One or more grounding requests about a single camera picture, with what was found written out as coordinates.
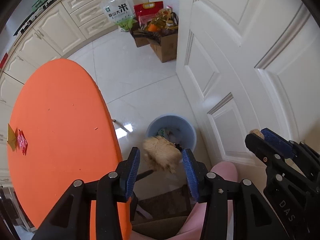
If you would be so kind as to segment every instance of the pink pants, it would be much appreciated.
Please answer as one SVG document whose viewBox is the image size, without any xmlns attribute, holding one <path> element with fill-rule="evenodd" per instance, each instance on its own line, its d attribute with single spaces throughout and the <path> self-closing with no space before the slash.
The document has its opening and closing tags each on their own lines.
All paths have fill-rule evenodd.
<svg viewBox="0 0 320 240">
<path fill-rule="evenodd" d="M 236 167 L 231 162 L 220 162 L 215 165 L 211 171 L 217 173 L 225 180 L 238 181 Z M 207 203 L 196 203 L 177 235 L 169 238 L 168 240 L 199 240 L 201 236 L 206 205 Z M 232 200 L 228 200 L 228 221 L 231 218 L 232 211 Z M 153 240 L 153 238 L 132 231 L 129 240 Z"/>
</svg>

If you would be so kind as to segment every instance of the orange tablecloth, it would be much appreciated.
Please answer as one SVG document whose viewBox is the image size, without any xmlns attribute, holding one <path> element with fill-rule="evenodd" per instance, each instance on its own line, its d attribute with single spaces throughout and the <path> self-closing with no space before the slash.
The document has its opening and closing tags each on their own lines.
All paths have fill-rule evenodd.
<svg viewBox="0 0 320 240">
<path fill-rule="evenodd" d="M 8 146 L 9 170 L 22 208 L 39 227 L 76 179 L 90 182 L 122 161 L 115 129 L 102 95 L 77 63 L 57 59 L 41 66 L 23 86 L 10 126 L 23 131 L 26 156 Z M 124 239 L 131 232 L 129 204 L 118 204 Z M 90 239 L 95 239 L 95 203 Z"/>
</svg>

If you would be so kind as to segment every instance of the trash bin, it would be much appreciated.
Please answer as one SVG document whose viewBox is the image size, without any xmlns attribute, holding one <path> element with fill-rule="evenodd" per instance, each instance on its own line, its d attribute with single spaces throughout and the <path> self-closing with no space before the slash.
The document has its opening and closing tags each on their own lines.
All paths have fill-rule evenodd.
<svg viewBox="0 0 320 240">
<path fill-rule="evenodd" d="M 196 148 L 197 135 L 193 125 L 183 116 L 164 114 L 154 119 L 147 129 L 146 136 L 156 136 L 160 129 L 169 130 L 175 138 L 174 143 L 180 143 L 182 148 Z"/>
</svg>

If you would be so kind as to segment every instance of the person's knee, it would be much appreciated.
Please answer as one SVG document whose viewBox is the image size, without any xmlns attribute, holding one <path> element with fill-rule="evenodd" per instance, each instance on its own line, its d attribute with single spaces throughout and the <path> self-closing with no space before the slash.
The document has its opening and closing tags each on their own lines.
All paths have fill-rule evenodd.
<svg viewBox="0 0 320 240">
<path fill-rule="evenodd" d="M 220 175 L 225 180 L 238 181 L 238 172 L 232 162 L 223 161 L 213 166 L 212 172 Z"/>
</svg>

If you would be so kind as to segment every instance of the metal screw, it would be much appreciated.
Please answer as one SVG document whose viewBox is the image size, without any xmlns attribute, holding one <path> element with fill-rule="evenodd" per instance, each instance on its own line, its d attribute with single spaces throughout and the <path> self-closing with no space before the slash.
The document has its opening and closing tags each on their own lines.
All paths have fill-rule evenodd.
<svg viewBox="0 0 320 240">
<path fill-rule="evenodd" d="M 208 177 L 209 179 L 214 179 L 214 178 L 216 177 L 216 174 L 215 174 L 214 172 L 208 172 L 208 173 L 207 173 L 207 177 Z"/>
<path fill-rule="evenodd" d="M 81 186 L 81 185 L 82 185 L 82 181 L 79 180 L 79 179 L 77 179 L 77 180 L 75 180 L 75 181 L 73 182 L 73 186 L 75 186 L 75 187 L 79 187 L 79 186 Z"/>
<path fill-rule="evenodd" d="M 280 174 L 277 174 L 276 179 L 277 179 L 277 181 L 282 181 L 282 176 Z"/>
<path fill-rule="evenodd" d="M 110 179 L 116 178 L 118 176 L 118 173 L 116 173 L 115 171 L 112 171 L 108 174 L 108 177 Z"/>
<path fill-rule="evenodd" d="M 250 186 L 252 184 L 251 180 L 249 179 L 244 179 L 242 183 L 245 184 L 246 186 Z"/>
</svg>

